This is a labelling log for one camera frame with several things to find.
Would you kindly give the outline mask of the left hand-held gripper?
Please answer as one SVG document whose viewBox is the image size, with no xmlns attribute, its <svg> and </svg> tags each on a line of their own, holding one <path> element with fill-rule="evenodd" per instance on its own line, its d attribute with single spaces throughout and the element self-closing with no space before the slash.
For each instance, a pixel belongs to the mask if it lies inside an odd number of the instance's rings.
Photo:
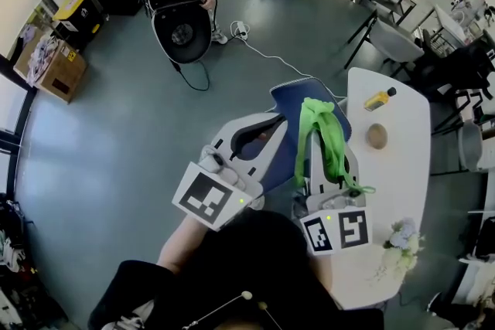
<svg viewBox="0 0 495 330">
<path fill-rule="evenodd" d="M 288 122 L 280 113 L 250 114 L 228 121 L 203 147 L 198 163 L 188 164 L 172 204 L 218 231 L 263 196 Z M 270 131 L 268 141 L 258 139 Z"/>
</svg>

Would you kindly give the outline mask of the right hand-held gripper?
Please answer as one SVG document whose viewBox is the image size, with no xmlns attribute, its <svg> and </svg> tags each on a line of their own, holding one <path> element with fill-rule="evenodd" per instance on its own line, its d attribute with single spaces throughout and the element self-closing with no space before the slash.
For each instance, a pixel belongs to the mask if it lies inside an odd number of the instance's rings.
<svg viewBox="0 0 495 330">
<path fill-rule="evenodd" d="M 319 131 L 309 137 L 308 214 L 300 219 L 309 251 L 314 256 L 347 252 L 372 242 L 372 215 L 366 196 L 357 190 L 341 190 L 338 179 L 326 170 L 323 138 Z M 359 186 L 358 161 L 348 145 L 344 151 L 344 182 Z"/>
</svg>

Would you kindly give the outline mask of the green cloth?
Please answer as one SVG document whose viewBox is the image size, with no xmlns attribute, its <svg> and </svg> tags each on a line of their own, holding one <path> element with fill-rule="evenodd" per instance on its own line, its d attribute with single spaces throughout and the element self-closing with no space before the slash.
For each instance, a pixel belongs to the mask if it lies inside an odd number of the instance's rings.
<svg viewBox="0 0 495 330">
<path fill-rule="evenodd" d="M 375 193 L 371 186 L 361 186 L 345 170 L 345 146 L 343 129 L 333 113 L 334 103 L 305 98 L 299 116 L 299 137 L 295 157 L 294 177 L 298 187 L 304 184 L 304 160 L 307 138 L 313 131 L 319 131 L 324 143 L 323 170 L 333 178 L 343 177 L 346 185 L 359 192 Z"/>
</svg>

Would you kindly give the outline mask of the blue chair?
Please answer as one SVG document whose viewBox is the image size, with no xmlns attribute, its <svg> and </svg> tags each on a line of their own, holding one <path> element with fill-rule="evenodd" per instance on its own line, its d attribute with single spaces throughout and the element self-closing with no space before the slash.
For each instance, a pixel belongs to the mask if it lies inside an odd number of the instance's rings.
<svg viewBox="0 0 495 330">
<path fill-rule="evenodd" d="M 335 105 L 334 114 L 341 124 L 345 142 L 351 137 L 350 122 L 334 96 L 323 82 L 314 77 L 293 80 L 270 90 L 275 101 L 275 113 L 285 117 L 288 128 L 273 158 L 269 169 L 261 180 L 265 192 L 270 192 L 294 176 L 295 158 L 298 152 L 299 117 L 305 98 L 330 102 Z"/>
</svg>

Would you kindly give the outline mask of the person's left forearm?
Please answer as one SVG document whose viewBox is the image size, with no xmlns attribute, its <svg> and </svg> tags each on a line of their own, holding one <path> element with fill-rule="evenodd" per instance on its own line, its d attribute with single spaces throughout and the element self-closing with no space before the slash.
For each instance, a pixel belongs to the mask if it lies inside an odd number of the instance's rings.
<svg viewBox="0 0 495 330">
<path fill-rule="evenodd" d="M 182 273 L 205 237 L 212 232 L 210 228 L 187 215 L 162 246 L 156 264 L 175 275 Z"/>
</svg>

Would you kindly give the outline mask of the person's right forearm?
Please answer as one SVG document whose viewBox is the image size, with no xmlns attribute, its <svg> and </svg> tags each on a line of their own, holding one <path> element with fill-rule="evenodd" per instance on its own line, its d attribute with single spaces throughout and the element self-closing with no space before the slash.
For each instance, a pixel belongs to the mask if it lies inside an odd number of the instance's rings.
<svg viewBox="0 0 495 330">
<path fill-rule="evenodd" d="M 332 256 L 314 256 L 312 258 L 312 269 L 320 284 L 331 294 L 333 286 Z"/>
</svg>

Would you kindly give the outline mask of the white shell chair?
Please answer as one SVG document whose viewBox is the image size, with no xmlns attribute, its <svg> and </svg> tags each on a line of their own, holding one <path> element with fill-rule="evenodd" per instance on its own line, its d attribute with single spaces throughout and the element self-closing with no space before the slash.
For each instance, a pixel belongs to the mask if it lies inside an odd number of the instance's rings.
<svg viewBox="0 0 495 330">
<path fill-rule="evenodd" d="M 365 30 L 361 36 L 357 47 L 352 52 L 350 58 L 346 61 L 343 69 L 347 70 L 357 55 L 359 49 L 364 42 L 370 43 L 375 49 L 385 55 L 383 64 L 396 63 L 399 67 L 391 74 L 391 77 L 396 77 L 402 70 L 406 69 L 409 63 L 420 59 L 425 55 L 424 50 L 415 44 L 409 36 L 403 34 L 398 29 L 382 22 L 377 12 L 373 11 L 370 16 L 363 22 L 353 35 L 346 41 L 346 44 L 351 44 L 353 40 L 360 35 L 362 30 Z"/>
</svg>

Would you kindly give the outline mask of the brown round fruit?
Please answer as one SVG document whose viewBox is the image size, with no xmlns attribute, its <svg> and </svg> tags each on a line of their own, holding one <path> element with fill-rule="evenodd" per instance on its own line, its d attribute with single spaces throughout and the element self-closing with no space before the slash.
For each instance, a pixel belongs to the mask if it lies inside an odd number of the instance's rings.
<svg viewBox="0 0 495 330">
<path fill-rule="evenodd" d="M 367 130 L 366 141 L 372 148 L 382 150 L 386 147 L 388 141 L 386 128 L 382 124 L 372 124 Z"/>
</svg>

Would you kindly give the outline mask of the yellow bottle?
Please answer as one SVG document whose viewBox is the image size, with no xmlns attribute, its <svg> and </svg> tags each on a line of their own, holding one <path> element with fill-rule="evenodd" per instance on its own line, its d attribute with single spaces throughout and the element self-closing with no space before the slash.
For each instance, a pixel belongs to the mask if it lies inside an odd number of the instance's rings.
<svg viewBox="0 0 495 330">
<path fill-rule="evenodd" d="M 379 107 L 384 106 L 391 97 L 397 93 L 394 87 L 389 88 L 387 91 L 379 91 L 371 98 L 364 102 L 364 109 L 367 111 L 375 111 Z"/>
</svg>

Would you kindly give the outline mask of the pale flower bouquet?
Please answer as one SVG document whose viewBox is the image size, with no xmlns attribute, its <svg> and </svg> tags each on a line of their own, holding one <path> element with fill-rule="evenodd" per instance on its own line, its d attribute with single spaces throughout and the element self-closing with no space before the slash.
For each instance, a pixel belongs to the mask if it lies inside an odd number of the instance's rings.
<svg viewBox="0 0 495 330">
<path fill-rule="evenodd" d="M 386 276 L 392 276 L 402 282 L 411 272 L 417 262 L 418 253 L 423 250 L 421 243 L 425 238 L 417 230 L 412 218 L 403 218 L 391 226 L 391 235 L 384 242 L 381 264 L 374 277 L 381 281 Z"/>
</svg>

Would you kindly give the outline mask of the person's black clothing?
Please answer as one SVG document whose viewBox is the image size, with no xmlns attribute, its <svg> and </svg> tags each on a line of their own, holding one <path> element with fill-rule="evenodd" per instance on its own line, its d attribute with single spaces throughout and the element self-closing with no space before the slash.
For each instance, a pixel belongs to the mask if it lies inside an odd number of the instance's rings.
<svg viewBox="0 0 495 330">
<path fill-rule="evenodd" d="M 145 330 L 384 330 L 381 310 L 338 307 L 302 231 L 279 213 L 245 210 L 206 236 L 178 275 L 156 262 L 120 263 L 88 330 L 130 315 Z"/>
</svg>

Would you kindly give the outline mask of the white power strip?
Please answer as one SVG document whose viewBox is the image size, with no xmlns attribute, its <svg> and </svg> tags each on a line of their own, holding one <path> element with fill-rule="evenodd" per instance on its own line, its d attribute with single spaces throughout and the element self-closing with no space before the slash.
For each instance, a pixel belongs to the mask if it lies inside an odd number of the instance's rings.
<svg viewBox="0 0 495 330">
<path fill-rule="evenodd" d="M 230 33 L 233 38 L 247 41 L 249 32 L 250 32 L 249 25 L 247 25 L 242 21 L 233 21 L 230 24 Z"/>
</svg>

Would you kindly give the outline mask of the yellow-lid black bin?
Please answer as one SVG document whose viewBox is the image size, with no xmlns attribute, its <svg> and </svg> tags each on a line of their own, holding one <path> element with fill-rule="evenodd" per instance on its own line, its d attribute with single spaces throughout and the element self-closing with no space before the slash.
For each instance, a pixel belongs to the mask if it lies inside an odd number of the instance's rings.
<svg viewBox="0 0 495 330">
<path fill-rule="evenodd" d="M 63 26 L 64 40 L 77 50 L 84 50 L 104 24 L 104 17 L 93 0 L 66 0 L 53 20 Z"/>
</svg>

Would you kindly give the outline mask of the person's sneaker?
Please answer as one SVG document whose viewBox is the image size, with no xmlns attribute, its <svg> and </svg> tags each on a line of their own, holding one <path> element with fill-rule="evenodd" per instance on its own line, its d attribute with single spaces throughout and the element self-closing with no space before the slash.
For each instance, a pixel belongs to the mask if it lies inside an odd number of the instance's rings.
<svg viewBox="0 0 495 330">
<path fill-rule="evenodd" d="M 145 330 L 145 324 L 138 315 L 121 316 L 117 321 L 103 326 L 101 330 Z"/>
</svg>

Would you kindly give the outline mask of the pile of pale clothes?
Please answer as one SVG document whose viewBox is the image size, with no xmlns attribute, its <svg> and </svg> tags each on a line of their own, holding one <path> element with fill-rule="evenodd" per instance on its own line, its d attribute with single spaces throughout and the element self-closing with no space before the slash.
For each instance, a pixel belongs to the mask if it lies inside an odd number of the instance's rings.
<svg viewBox="0 0 495 330">
<path fill-rule="evenodd" d="M 33 39 L 37 39 L 37 41 L 29 58 L 26 77 L 26 82 L 31 87 L 46 72 L 60 44 L 60 39 L 57 36 L 53 36 L 50 32 L 36 29 L 34 33 Z"/>
</svg>

